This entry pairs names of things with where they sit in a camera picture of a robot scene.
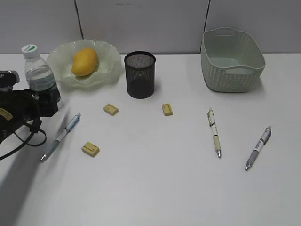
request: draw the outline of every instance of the white pen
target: white pen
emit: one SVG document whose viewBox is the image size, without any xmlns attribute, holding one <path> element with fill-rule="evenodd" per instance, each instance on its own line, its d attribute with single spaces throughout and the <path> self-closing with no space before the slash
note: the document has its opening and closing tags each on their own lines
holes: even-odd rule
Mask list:
<svg viewBox="0 0 301 226">
<path fill-rule="evenodd" d="M 79 122 L 79 118 L 81 117 L 81 113 L 76 114 L 71 121 L 68 123 L 68 125 L 65 127 L 65 129 L 62 131 L 62 133 L 52 142 L 52 144 L 46 149 L 44 155 L 41 158 L 41 162 L 46 161 L 46 159 L 56 150 L 56 148 L 59 146 L 59 144 L 64 140 L 66 135 L 76 126 L 76 124 Z"/>
<path fill-rule="evenodd" d="M 220 145 L 220 139 L 218 137 L 217 126 L 215 124 L 215 118 L 214 118 L 213 110 L 211 108 L 209 108 L 207 116 L 208 116 L 209 126 L 212 129 L 212 135 L 213 135 L 215 151 L 216 151 L 217 156 L 219 158 L 221 158 L 222 150 L 221 150 L 221 145 Z"/>
<path fill-rule="evenodd" d="M 248 161 L 246 162 L 246 167 L 245 167 L 246 171 L 249 170 L 253 166 L 257 156 L 259 155 L 260 151 L 262 150 L 262 147 L 267 143 L 267 141 L 271 135 L 272 135 L 272 127 L 269 126 L 263 132 L 263 135 L 259 139 L 256 147 L 254 148 L 254 150 L 252 151 L 252 154 L 250 155 Z"/>
</svg>

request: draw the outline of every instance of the yellow mango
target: yellow mango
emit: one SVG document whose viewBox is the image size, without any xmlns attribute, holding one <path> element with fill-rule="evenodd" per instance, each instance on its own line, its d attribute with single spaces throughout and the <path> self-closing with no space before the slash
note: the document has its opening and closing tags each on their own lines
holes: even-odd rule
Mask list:
<svg viewBox="0 0 301 226">
<path fill-rule="evenodd" d="M 77 76 L 86 76 L 95 69 L 96 63 L 96 51 L 92 48 L 83 48 L 74 56 L 72 73 Z"/>
</svg>

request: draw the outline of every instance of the plastic bottle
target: plastic bottle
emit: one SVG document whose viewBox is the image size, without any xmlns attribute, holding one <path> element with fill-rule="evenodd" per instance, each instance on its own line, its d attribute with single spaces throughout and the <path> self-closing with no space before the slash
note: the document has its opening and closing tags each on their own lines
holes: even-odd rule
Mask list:
<svg viewBox="0 0 301 226">
<path fill-rule="evenodd" d="M 58 109 L 61 109 L 63 103 L 53 72 L 40 57 L 37 46 L 26 45 L 22 47 L 22 53 L 26 60 L 25 76 L 32 96 L 45 105 L 57 103 Z"/>
</svg>

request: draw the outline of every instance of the eraser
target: eraser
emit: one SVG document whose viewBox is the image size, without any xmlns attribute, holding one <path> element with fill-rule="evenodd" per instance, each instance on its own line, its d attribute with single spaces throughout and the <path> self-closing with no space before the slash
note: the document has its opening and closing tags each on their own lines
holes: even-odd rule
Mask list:
<svg viewBox="0 0 301 226">
<path fill-rule="evenodd" d="M 103 109 L 106 113 L 109 113 L 110 115 L 115 115 L 118 112 L 118 108 L 111 104 L 107 104 Z"/>
<path fill-rule="evenodd" d="M 90 142 L 86 142 L 86 144 L 81 149 L 84 153 L 92 157 L 94 157 L 95 155 L 97 155 L 97 153 L 99 153 L 99 147 L 95 146 Z"/>
<path fill-rule="evenodd" d="M 165 116 L 174 114 L 170 104 L 162 104 L 162 110 Z"/>
</svg>

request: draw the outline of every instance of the black mesh pen holder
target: black mesh pen holder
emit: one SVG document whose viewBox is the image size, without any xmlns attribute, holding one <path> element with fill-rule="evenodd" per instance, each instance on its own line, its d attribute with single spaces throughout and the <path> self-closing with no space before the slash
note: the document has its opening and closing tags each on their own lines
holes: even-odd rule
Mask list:
<svg viewBox="0 0 301 226">
<path fill-rule="evenodd" d="M 155 90 L 155 62 L 153 54 L 137 51 L 124 58 L 127 75 L 127 92 L 131 97 L 144 99 Z"/>
</svg>

